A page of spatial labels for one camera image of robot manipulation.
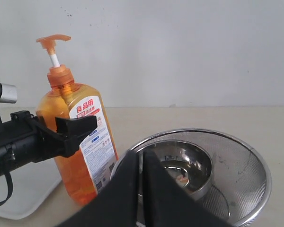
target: pump dispenser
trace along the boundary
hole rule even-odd
[[[53,65],[47,73],[51,91],[41,99],[36,115],[53,131],[57,129],[55,117],[97,116],[97,129],[85,138],[75,155],[55,158],[66,191],[84,206],[108,183],[118,155],[99,91],[75,83],[71,70],[58,61],[55,41],[70,39],[67,35],[51,35],[36,40],[47,50]]]

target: beige countertop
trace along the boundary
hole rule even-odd
[[[1,109],[2,119],[8,120],[15,110]],[[252,226],[284,227],[284,107],[108,108],[107,114],[119,154],[147,136],[183,127],[222,131],[244,140],[263,156],[273,177],[269,203]],[[60,184],[32,215],[18,221],[0,218],[0,227],[53,227],[79,209]]]

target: white tray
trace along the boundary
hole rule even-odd
[[[11,172],[14,192],[0,207],[0,217],[19,220],[32,214],[61,181],[53,159],[30,163]],[[0,201],[7,196],[7,184],[0,177]]]

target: stainless steel colander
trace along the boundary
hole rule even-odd
[[[128,152],[137,152],[156,141],[182,140],[202,147],[211,156],[214,184],[203,207],[234,227],[247,227],[266,205],[272,190],[269,168],[261,155],[247,143],[225,133],[205,129],[179,129],[150,136]],[[115,165],[112,175],[122,158]],[[137,226],[143,227],[139,205]]]

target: bottle cap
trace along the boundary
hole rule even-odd
[[[61,86],[74,81],[71,70],[65,65],[59,64],[54,48],[56,46],[56,40],[68,41],[70,39],[71,37],[67,35],[51,35],[36,40],[37,43],[41,43],[43,49],[47,50],[53,64],[47,74],[51,87]]]

